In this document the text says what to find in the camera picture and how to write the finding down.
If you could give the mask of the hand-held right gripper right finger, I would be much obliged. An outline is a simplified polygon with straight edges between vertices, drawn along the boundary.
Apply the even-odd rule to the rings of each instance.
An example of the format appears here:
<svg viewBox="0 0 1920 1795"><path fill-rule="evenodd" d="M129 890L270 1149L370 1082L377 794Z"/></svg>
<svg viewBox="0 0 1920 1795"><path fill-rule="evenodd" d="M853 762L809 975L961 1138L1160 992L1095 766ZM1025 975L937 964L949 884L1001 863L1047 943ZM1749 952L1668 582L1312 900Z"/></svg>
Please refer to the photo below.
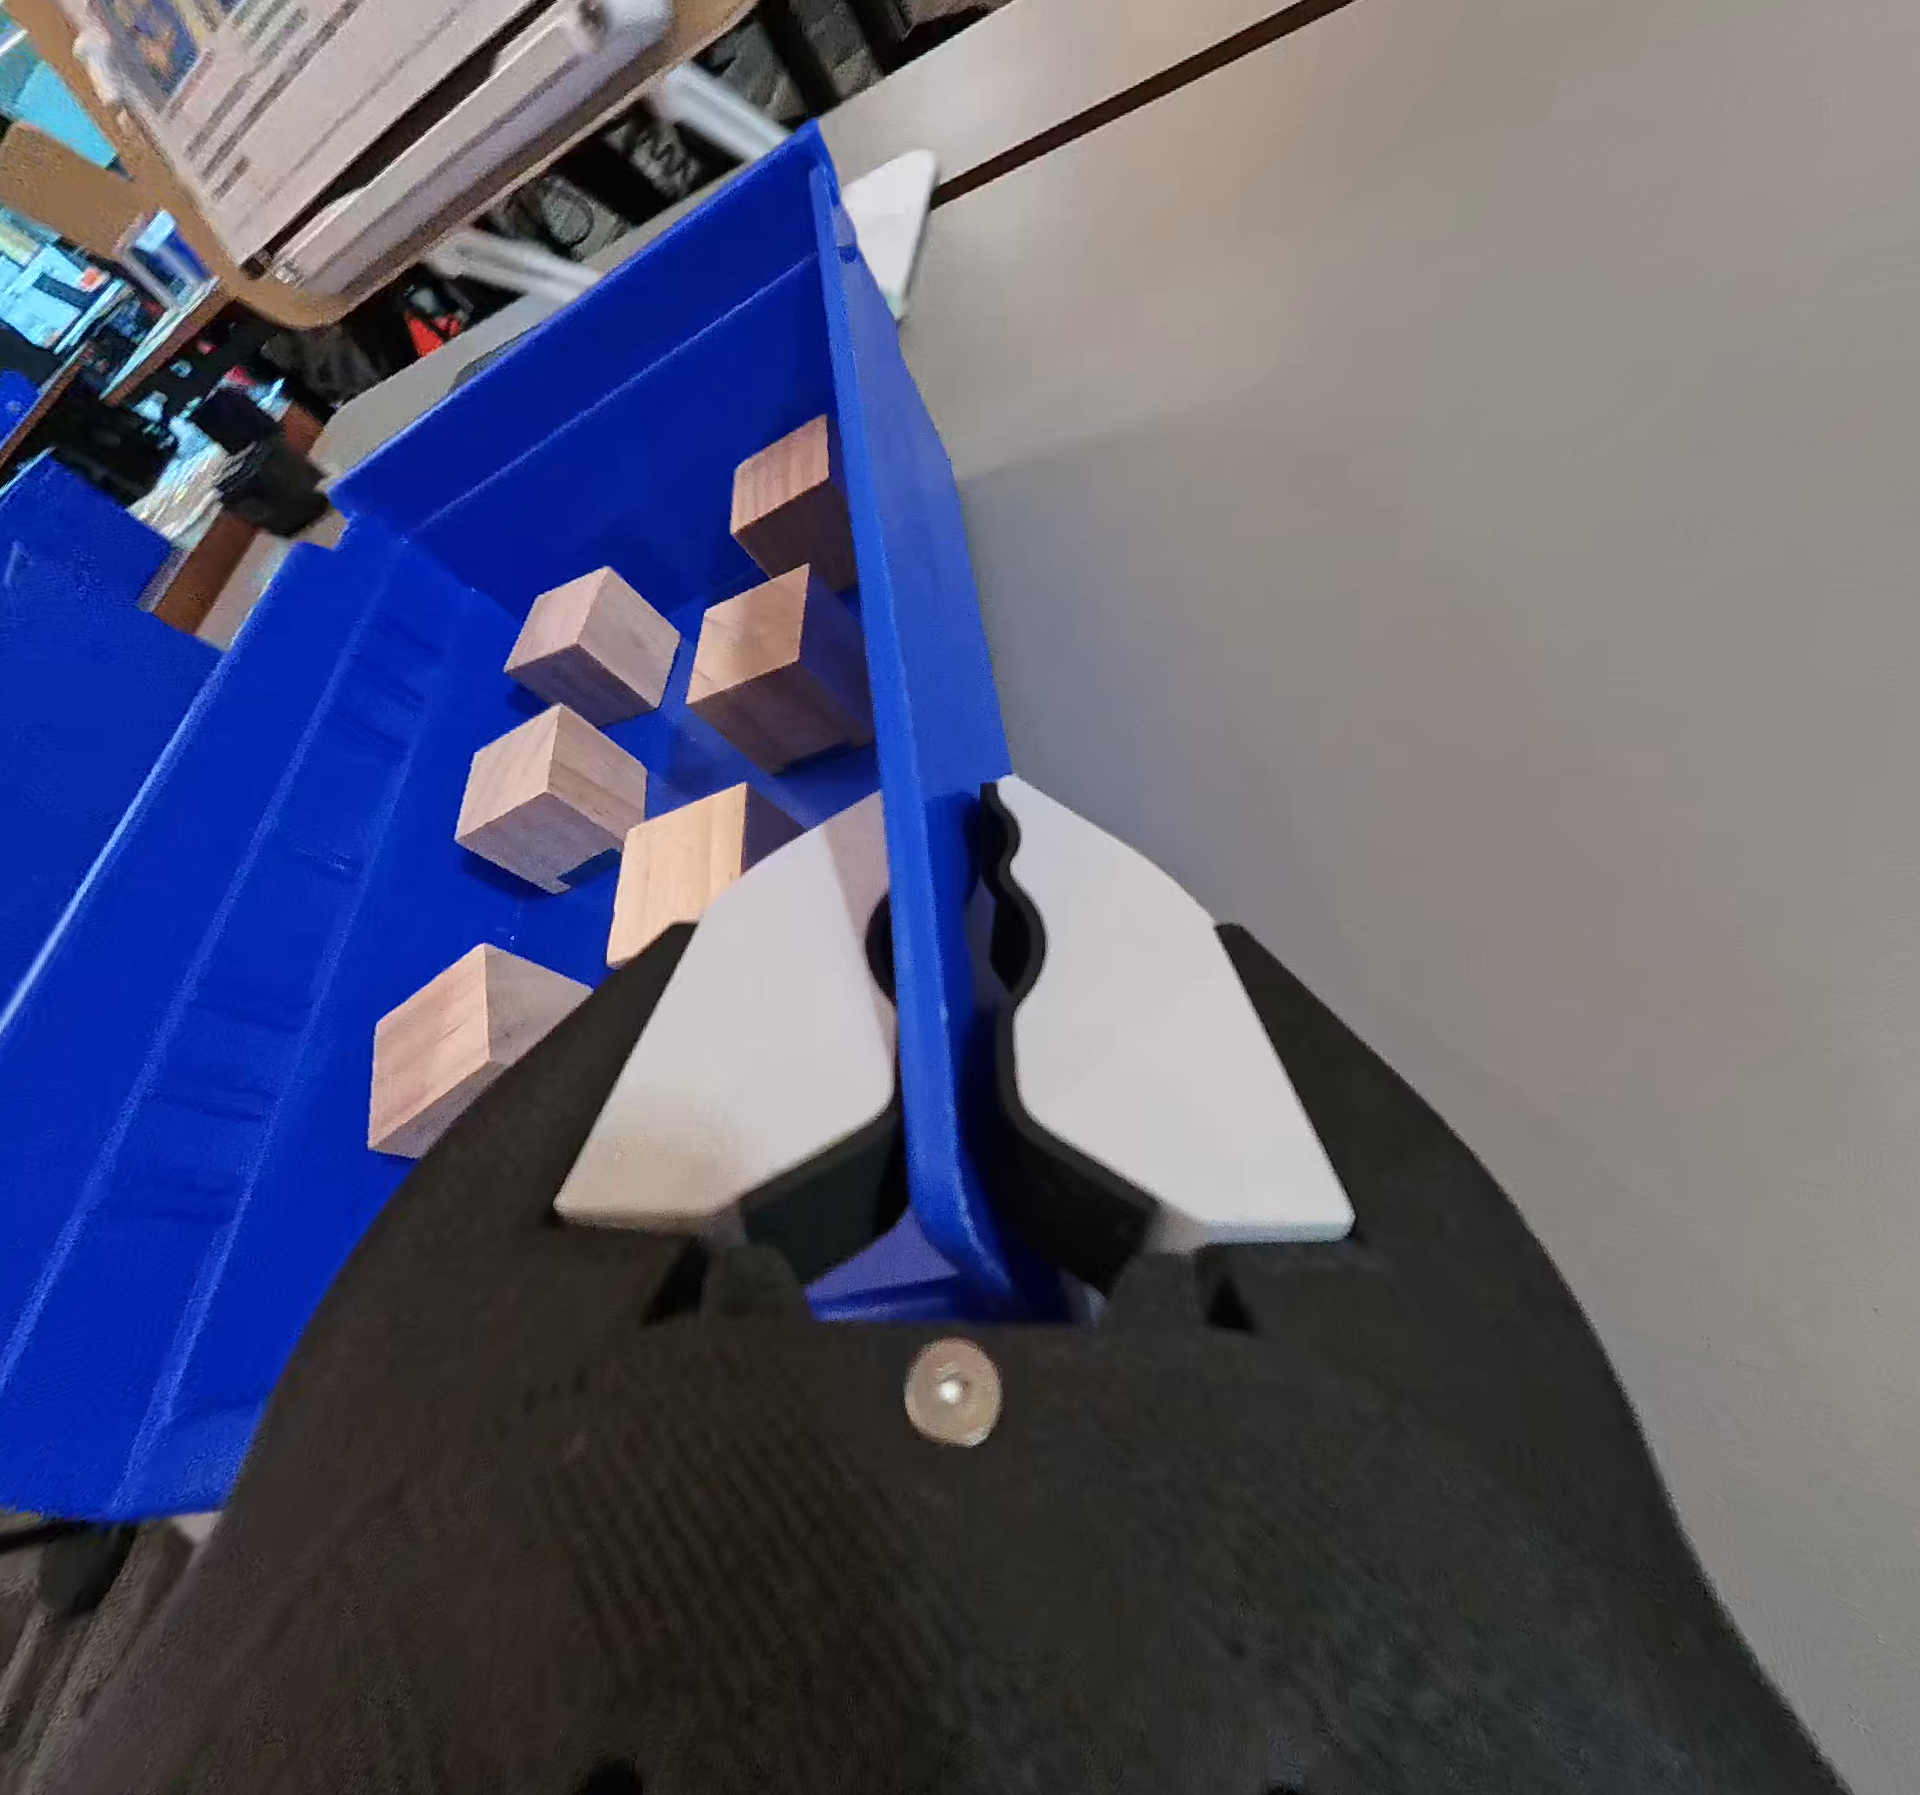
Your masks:
<svg viewBox="0 0 1920 1795"><path fill-rule="evenodd" d="M1001 1227L1034 1256L1348 1239L1355 1208L1209 912L1017 776L983 789L977 830Z"/></svg>

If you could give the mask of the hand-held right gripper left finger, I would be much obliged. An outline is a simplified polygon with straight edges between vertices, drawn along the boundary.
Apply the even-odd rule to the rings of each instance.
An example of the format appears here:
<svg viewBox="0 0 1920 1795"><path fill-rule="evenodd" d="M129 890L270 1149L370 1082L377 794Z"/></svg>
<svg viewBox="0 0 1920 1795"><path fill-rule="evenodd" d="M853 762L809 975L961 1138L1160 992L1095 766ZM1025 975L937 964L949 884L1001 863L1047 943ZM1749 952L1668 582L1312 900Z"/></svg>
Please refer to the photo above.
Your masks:
<svg viewBox="0 0 1920 1795"><path fill-rule="evenodd" d="M563 1222L868 1250L903 1212L900 1025L868 942L883 798L752 866L691 928L559 1187Z"/></svg>

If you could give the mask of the group of wooden cubes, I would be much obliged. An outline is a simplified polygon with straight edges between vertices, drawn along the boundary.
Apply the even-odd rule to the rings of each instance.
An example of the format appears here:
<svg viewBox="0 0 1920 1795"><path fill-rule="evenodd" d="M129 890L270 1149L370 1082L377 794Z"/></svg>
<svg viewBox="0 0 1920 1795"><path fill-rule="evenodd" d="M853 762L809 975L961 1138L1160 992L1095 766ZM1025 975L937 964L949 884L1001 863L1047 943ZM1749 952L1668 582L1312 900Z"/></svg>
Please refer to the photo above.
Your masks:
<svg viewBox="0 0 1920 1795"><path fill-rule="evenodd" d="M683 694L694 727L766 778L867 749L851 502L828 415L738 464L728 534L761 579L700 620ZM609 739L664 707L679 657L679 629L611 566L541 593L504 665L541 709L467 769L455 840L469 857L546 895L617 859L607 966L695 922L800 833L752 781L670 804L656 793L663 768ZM469 947L374 1027L370 1149L424 1156L583 996L555 969Z"/></svg>

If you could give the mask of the blue plastic bin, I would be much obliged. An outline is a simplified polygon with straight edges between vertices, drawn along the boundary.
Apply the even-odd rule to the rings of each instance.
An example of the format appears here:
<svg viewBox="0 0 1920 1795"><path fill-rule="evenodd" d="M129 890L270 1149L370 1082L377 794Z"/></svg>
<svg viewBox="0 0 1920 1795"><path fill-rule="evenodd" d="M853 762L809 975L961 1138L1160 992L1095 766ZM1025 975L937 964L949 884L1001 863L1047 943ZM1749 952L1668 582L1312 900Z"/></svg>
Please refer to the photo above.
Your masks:
<svg viewBox="0 0 1920 1795"><path fill-rule="evenodd" d="M336 486L4 997L4 1505L220 1506L293 1344L402 1178L371 1038L474 943L595 983L612 874L541 895L456 848L474 753L531 716L534 599L611 566L691 646L745 591L738 464L814 415L845 460L877 747L759 786L881 794L901 952L900 1236L828 1318L1064 1311L981 1184L965 905L1014 769L961 496L806 127L447 391Z"/></svg>
<svg viewBox="0 0 1920 1795"><path fill-rule="evenodd" d="M141 607L168 543L41 456L2 493L2 996L213 669Z"/></svg>

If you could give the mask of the grey desk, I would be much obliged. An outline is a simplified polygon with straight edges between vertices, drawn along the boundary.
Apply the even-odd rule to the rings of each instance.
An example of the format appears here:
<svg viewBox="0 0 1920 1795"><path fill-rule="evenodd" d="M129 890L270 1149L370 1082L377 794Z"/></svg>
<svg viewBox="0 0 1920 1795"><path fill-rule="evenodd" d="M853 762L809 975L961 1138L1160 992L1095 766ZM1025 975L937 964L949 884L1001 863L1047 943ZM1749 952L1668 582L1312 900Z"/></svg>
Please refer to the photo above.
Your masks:
<svg viewBox="0 0 1920 1795"><path fill-rule="evenodd" d="M1089 1324L409 1180L166 1791L1916 1791L1916 0L1365 0L939 226L1011 871L1353 1204Z"/></svg>

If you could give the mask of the wooden document stand white base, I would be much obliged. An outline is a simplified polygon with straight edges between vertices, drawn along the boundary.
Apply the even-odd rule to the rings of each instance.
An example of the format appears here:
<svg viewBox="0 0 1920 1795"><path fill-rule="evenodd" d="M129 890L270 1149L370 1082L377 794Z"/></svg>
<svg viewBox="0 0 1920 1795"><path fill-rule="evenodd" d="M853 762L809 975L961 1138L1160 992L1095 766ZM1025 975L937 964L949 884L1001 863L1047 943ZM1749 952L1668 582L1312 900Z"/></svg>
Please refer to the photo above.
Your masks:
<svg viewBox="0 0 1920 1795"><path fill-rule="evenodd" d="M4 211L135 271L133 247L160 219L187 242L189 267L260 317L288 326L342 318L401 268L497 197L555 165L639 100L716 134L745 127L741 98L694 60L768 0L539 0L464 60L382 134L293 232L233 261L141 127L112 120L69 54L54 0L4 0L4 41L33 50L76 107L95 146L4 109Z"/></svg>

